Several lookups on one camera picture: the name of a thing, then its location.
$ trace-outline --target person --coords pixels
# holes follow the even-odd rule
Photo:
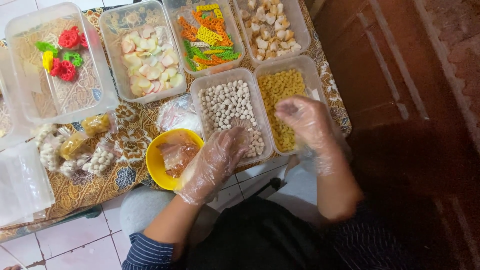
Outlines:
[[[286,185],[268,199],[250,197],[218,214],[205,204],[247,149],[238,142],[242,128],[214,133],[176,194],[141,187],[125,197],[120,222],[132,246],[123,269],[415,269],[366,207],[326,106],[293,96],[276,104],[276,117],[310,163],[289,168]]]

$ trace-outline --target table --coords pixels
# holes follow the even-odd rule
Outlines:
[[[312,43],[304,54],[310,56],[315,61],[320,79],[323,83],[323,91],[330,107],[330,113],[343,133],[348,135],[351,132],[350,119],[348,118],[342,98],[337,91],[332,72],[330,71],[322,45],[318,40],[318,35],[313,27],[307,7],[303,0],[299,0],[299,2],[303,17],[307,23],[307,28],[312,36]],[[230,0],[230,5],[232,10],[234,10],[232,0]],[[83,13],[99,32],[98,19],[101,13],[112,8],[115,7],[95,8],[84,11]],[[140,16],[153,16],[153,14],[146,11],[140,14]],[[0,46],[7,46],[5,40],[0,41]],[[241,66],[250,69],[252,72],[254,71],[248,56],[243,59]],[[187,84],[189,89],[187,91],[190,91],[190,85],[193,80],[194,78],[188,74]],[[97,137],[89,140],[89,144],[95,146],[100,139],[105,139],[115,143],[122,150],[122,156],[117,164],[110,168],[109,175],[100,178],[95,175],[80,172],[72,179],[68,179],[60,173],[49,173],[48,176],[55,194],[56,203],[47,209],[47,217],[27,224],[3,228],[0,231],[0,243],[11,238],[42,230],[75,213],[128,192],[138,184],[161,189],[155,184],[148,173],[144,159],[148,145],[152,142],[153,138],[160,134],[155,126],[155,121],[158,107],[162,102],[165,102],[166,99],[145,105],[129,103],[120,98],[119,100],[120,104],[116,109],[120,122],[119,133],[107,134],[103,138]],[[79,123],[72,123],[69,127],[77,130],[82,128]],[[274,153],[264,161],[237,168],[235,173],[259,165],[277,156],[278,154]]]

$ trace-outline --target gray pants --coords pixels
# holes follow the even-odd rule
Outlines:
[[[287,183],[268,200],[274,201],[295,216],[320,226],[321,215],[317,209],[316,177],[306,172],[300,165],[292,168],[285,177]],[[129,236],[142,232],[153,219],[167,206],[175,194],[171,191],[159,191],[142,186],[130,191],[120,208],[120,224],[123,232]],[[210,233],[219,213],[204,206],[192,228],[190,243],[199,243]]]

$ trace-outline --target batik tablecloth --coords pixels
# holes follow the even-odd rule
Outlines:
[[[307,7],[303,0],[299,1],[303,17],[307,23],[307,28],[312,36],[312,44],[304,54],[312,57],[315,61],[332,117],[341,127],[342,131],[348,135],[351,132],[351,123],[347,111],[337,91],[329,64],[318,40]],[[84,15],[99,32],[98,19],[101,13],[112,8],[114,7],[95,8],[85,11]],[[148,21],[152,20],[151,18],[155,15],[152,11],[140,10],[140,12],[132,12],[127,20],[128,23],[135,23],[141,19]],[[125,22],[118,22],[118,27],[121,28],[123,25],[124,27],[128,27]],[[0,42],[0,46],[6,47],[7,44],[5,41],[2,41]],[[254,71],[248,56],[243,59],[241,66],[250,69],[252,72]],[[189,86],[193,80],[194,78],[191,75],[187,75],[187,84]],[[144,105],[129,103],[120,98],[119,100],[120,104],[116,110],[120,124],[119,132],[117,134],[103,135],[103,137],[97,137],[89,141],[89,144],[94,146],[100,139],[105,139],[115,143],[116,146],[121,149],[122,156],[119,158],[117,164],[112,166],[108,176],[100,178],[92,174],[78,173],[73,179],[68,179],[59,173],[50,173],[49,178],[55,194],[56,203],[47,209],[47,217],[32,223],[3,228],[2,231],[0,231],[0,243],[10,238],[41,230],[83,209],[117,197],[129,191],[137,184],[144,184],[159,189],[149,175],[144,159],[148,145],[152,142],[153,138],[160,134],[155,126],[155,121],[158,107],[166,100]],[[70,128],[81,129],[81,126],[79,123],[73,123]],[[276,156],[278,155],[275,153],[267,160]],[[236,172],[246,170],[262,162],[243,166],[238,168]]]

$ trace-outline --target yellow bowl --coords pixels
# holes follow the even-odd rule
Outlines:
[[[198,146],[204,146],[204,141],[202,138],[197,135],[197,133],[184,128],[172,129],[165,133],[160,134],[157,138],[155,138],[152,143],[148,146],[147,154],[145,157],[147,163],[147,169],[150,175],[153,178],[153,181],[157,183],[160,187],[173,190],[175,185],[177,184],[177,180],[171,177],[166,173],[165,163],[163,162],[162,153],[157,148],[160,144],[167,142],[167,139],[170,136],[178,134],[179,132],[186,132],[188,137],[192,139],[192,141]]]

